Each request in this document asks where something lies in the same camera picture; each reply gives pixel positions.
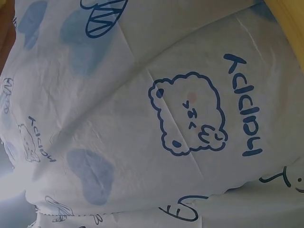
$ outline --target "blue lettering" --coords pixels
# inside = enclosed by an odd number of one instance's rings
[[[254,115],[252,116],[249,116],[249,117],[246,117],[245,119],[243,119],[243,123],[244,123],[244,126],[243,126],[243,129],[244,129],[244,132],[249,135],[249,136],[253,136],[253,135],[256,135],[257,132],[258,132],[258,124],[256,122],[256,117]],[[255,125],[255,129],[254,131],[251,131],[248,124],[249,123],[253,123]]]
[[[240,57],[237,57],[233,54],[225,54],[224,59],[233,61],[233,64],[228,71],[229,74],[232,74],[236,70],[236,67],[239,63],[240,64],[247,64],[247,62],[244,59],[242,59]],[[241,88],[238,87],[238,80],[239,79],[242,79],[242,81],[244,81],[243,84],[245,85],[245,87],[241,87]],[[244,130],[244,133],[247,134],[248,136],[254,136],[258,133],[259,126],[258,126],[258,123],[256,121],[257,118],[253,114],[258,113],[260,111],[260,108],[259,107],[252,107],[253,106],[252,98],[246,93],[248,93],[250,91],[253,91],[254,86],[253,85],[247,85],[247,84],[248,84],[247,79],[242,73],[234,74],[234,76],[232,78],[232,88],[233,88],[235,94],[240,94],[241,95],[241,97],[239,98],[239,101],[238,101],[238,109],[239,109],[241,115],[247,116],[243,119],[243,123],[244,123],[243,130]],[[249,101],[251,108],[248,108],[248,109],[244,110],[244,101],[245,100]],[[252,126],[254,126],[254,129],[251,129],[249,127],[249,125],[251,123],[253,124]],[[243,153],[244,157],[257,155],[257,154],[259,154],[263,151],[261,148],[254,149],[253,142],[256,141],[256,140],[260,140],[260,139],[261,139],[260,137],[256,136],[256,137],[251,137],[247,140],[247,148],[249,149],[249,151],[245,151]]]
[[[33,129],[34,129],[35,135],[37,136],[37,134],[38,134],[38,128],[36,126],[34,126]]]
[[[251,115],[251,114],[257,113],[259,111],[260,111],[260,108],[254,107],[254,108],[249,108],[249,109],[243,110],[240,112],[240,114],[241,115]]]
[[[257,155],[261,152],[263,152],[262,149],[256,149],[256,150],[253,150],[253,151],[245,151],[243,153],[243,157],[250,157],[250,156],[253,156],[253,155]]]
[[[240,88],[240,89],[236,89],[234,91],[235,94],[244,94],[244,93],[248,93],[250,91],[254,90],[254,86],[253,85],[248,85],[246,87]]]
[[[244,59],[242,59],[240,57],[237,57],[233,54],[225,54],[224,59],[233,61],[233,64],[230,67],[229,72],[228,72],[229,74],[232,74],[235,71],[235,69],[237,68],[238,63],[247,64],[247,62]]]
[[[245,94],[245,95],[242,95],[238,101],[238,109],[240,111],[242,111],[243,107],[244,107],[244,100],[247,99],[249,102],[250,102],[250,105],[253,106],[253,102],[252,102],[252,99],[249,95]]]
[[[34,122],[36,122],[36,120],[33,117],[30,117],[30,116],[29,116],[29,119],[32,121],[32,125],[31,126],[33,126]]]
[[[48,156],[48,153],[46,153],[43,149],[40,149],[40,153],[45,157]]]
[[[233,76],[233,79],[232,79],[232,87],[233,89],[236,89],[237,86],[238,86],[238,77],[241,77],[243,80],[244,80],[244,83],[245,85],[247,85],[247,79],[245,78],[245,76],[241,73],[237,73]]]

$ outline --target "smiley face doodle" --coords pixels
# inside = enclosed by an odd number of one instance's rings
[[[304,159],[298,160],[290,166],[284,166],[283,171],[270,178],[260,178],[262,183],[268,183],[278,177],[283,177],[284,183],[287,187],[295,189],[299,193],[304,193]]]
[[[210,78],[190,72],[173,79],[158,79],[148,96],[157,111],[162,145],[174,156],[225,148],[225,114]]]
[[[176,219],[183,220],[186,222],[194,222],[198,220],[199,214],[193,207],[191,207],[190,203],[187,203],[187,201],[194,201],[197,199],[207,200],[208,197],[198,195],[184,196],[178,200],[177,205],[168,205],[166,209],[159,209],[167,215],[170,215]]]
[[[25,159],[28,162],[40,162],[32,135],[24,124],[18,125],[18,129],[24,146]]]

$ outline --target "white diaper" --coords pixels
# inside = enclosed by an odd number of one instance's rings
[[[145,210],[163,227],[201,224],[187,200],[302,155],[288,41],[265,4],[208,24],[253,4],[219,2],[18,2],[0,136],[37,227],[93,227],[97,214],[131,227]]]

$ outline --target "cartoon doodle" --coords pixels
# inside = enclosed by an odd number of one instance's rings
[[[91,10],[85,26],[86,35],[89,38],[105,35],[117,23],[127,3],[128,0],[80,0],[82,9]]]
[[[7,130],[11,129],[10,119],[10,97],[13,91],[14,80],[12,78],[3,79],[2,93],[0,95],[0,105],[3,107],[3,113],[1,114],[3,125]]]
[[[40,0],[30,4],[19,23],[17,30],[25,36],[23,45],[25,50],[31,50],[38,40],[39,27],[47,10],[47,3],[45,0]]]
[[[53,222],[63,222],[67,219],[68,216],[74,216],[72,209],[68,206],[58,203],[49,196],[46,196],[45,200],[50,206],[56,208],[59,215],[59,217],[54,219]]]
[[[104,3],[105,0],[89,0],[89,2],[92,1],[95,2],[93,6],[87,6],[89,3],[81,1],[81,8],[67,17],[60,30],[61,42],[69,46],[68,63],[70,70],[74,76],[78,77],[89,77],[95,72],[99,63],[111,47],[114,37],[114,30],[110,31],[110,29],[107,30],[106,36],[104,36],[105,33],[103,32],[102,36],[98,35],[94,38],[91,37],[92,34],[94,34],[94,29],[92,29],[91,32],[86,32],[85,28],[87,28],[88,25],[89,27],[94,27],[94,25],[100,26],[101,21],[98,20],[97,13],[101,13],[104,16],[107,15],[106,18],[109,17],[110,19],[114,17],[112,13],[109,13],[111,9],[108,6],[109,2]],[[117,8],[122,4],[121,1],[115,2],[117,2],[115,4]],[[88,18],[94,15],[96,17],[94,17],[94,20],[91,19],[92,22],[89,23]]]
[[[174,156],[225,148],[228,140],[225,114],[210,78],[190,72],[173,79],[158,79],[148,96],[157,111],[162,145]],[[180,134],[171,132],[173,125],[177,125]]]
[[[164,213],[166,213],[167,215],[170,215],[176,219],[180,219],[186,222],[194,222],[196,220],[198,220],[199,218],[199,214],[198,212],[190,207],[190,205],[188,203],[186,203],[185,201],[188,199],[203,199],[203,200],[207,200],[208,197],[206,196],[197,196],[197,195],[193,195],[193,196],[184,196],[182,198],[180,198],[178,200],[178,205],[176,206],[171,206],[168,205],[166,210],[164,210],[163,208],[159,208],[161,211],[163,211]]]
[[[299,193],[304,193],[304,179],[299,176],[299,170],[303,170],[303,166],[284,166],[283,171],[281,173],[276,174],[267,179],[260,178],[259,181],[262,183],[268,183],[278,177],[283,177],[284,183],[287,187],[292,187]]]
[[[104,221],[100,215],[91,215],[91,216],[93,216],[94,222],[97,226]]]
[[[18,129],[23,141],[25,159],[28,162],[40,162],[40,158],[36,154],[36,147],[32,135],[29,133],[24,124],[18,125]]]
[[[259,15],[262,18],[265,18],[271,22],[276,22],[276,18],[266,5],[266,3],[263,0],[255,0],[255,5],[250,7],[250,9],[257,15]]]
[[[107,203],[114,181],[114,167],[101,154],[74,149],[67,153],[71,171],[81,180],[83,196],[92,205]]]

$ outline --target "blue printed pattern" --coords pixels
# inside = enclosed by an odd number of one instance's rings
[[[157,111],[162,145],[174,156],[201,150],[221,151],[225,148],[228,140],[228,134],[224,130],[225,115],[220,106],[219,92],[209,77],[190,72],[173,79],[158,79],[149,89],[148,96],[152,107]],[[164,103],[168,103],[173,110],[178,110],[179,116],[174,116],[173,119],[182,117],[177,125],[182,134],[191,134],[187,142],[181,136],[169,132],[171,127],[168,125],[168,113],[164,113],[167,108]]]
[[[66,205],[58,203],[50,196],[46,196],[45,200],[54,210],[54,214],[58,215],[58,218],[54,219],[53,222],[63,222],[67,219],[68,216],[74,216],[73,211]]]
[[[100,215],[91,215],[94,218],[94,223],[98,226],[100,223],[102,223],[104,220]]]
[[[111,194],[114,167],[100,154],[83,149],[71,150],[67,162],[81,180],[83,196],[92,205],[104,205]]]
[[[114,37],[111,29],[127,4],[127,0],[88,2],[80,1],[80,9],[70,14],[60,30],[61,41],[70,49],[70,69],[80,77],[91,76],[106,56]]]
[[[304,193],[304,180],[302,179],[303,176],[300,176],[299,173],[295,173],[292,170],[290,171],[291,167],[284,166],[283,171],[278,173],[270,178],[264,179],[260,178],[259,181],[262,183],[269,183],[276,178],[283,177],[284,183],[289,188],[294,188],[299,193]]]
[[[99,38],[110,31],[121,17],[128,0],[81,0],[80,7],[91,11],[85,33],[89,38]]]
[[[35,1],[28,7],[21,19],[18,32],[24,34],[24,49],[31,50],[39,37],[39,27],[48,7],[45,0]]]
[[[25,160],[28,162],[40,162],[31,133],[24,124],[18,125],[18,129],[24,146]]]
[[[244,74],[240,73],[238,70],[239,65],[247,64],[247,61],[241,57],[235,56],[233,54],[225,54],[223,56],[225,60],[231,62],[231,67],[228,70],[229,75],[232,77],[232,88],[234,94],[239,96],[238,100],[238,110],[243,118],[243,131],[249,137],[247,139],[247,148],[243,152],[243,157],[255,156],[263,152],[263,149],[258,148],[255,143],[258,143],[261,137],[258,136],[259,125],[257,122],[257,114],[260,108],[254,106],[253,100],[250,96],[250,92],[255,89],[253,85],[249,85],[247,78]]]
[[[269,21],[276,22],[276,18],[266,5],[266,3],[262,0],[255,0],[255,5],[250,7],[250,9],[260,17],[263,17]]]
[[[3,125],[7,130],[11,129],[10,119],[10,97],[13,91],[14,80],[12,78],[5,78],[2,83],[2,93],[0,95],[0,107],[2,108],[1,119]]]
[[[198,220],[199,218],[199,214],[198,212],[190,206],[190,204],[186,203],[185,201],[189,200],[189,199],[193,199],[193,200],[197,200],[197,199],[203,199],[206,200],[208,199],[208,197],[206,196],[197,196],[197,195],[193,195],[193,196],[184,196],[182,198],[180,198],[178,200],[178,205],[177,206],[171,206],[168,205],[166,209],[163,208],[159,208],[161,211],[163,211],[164,213],[166,213],[167,215],[170,215],[176,219],[180,219],[186,222],[194,222],[196,220]]]

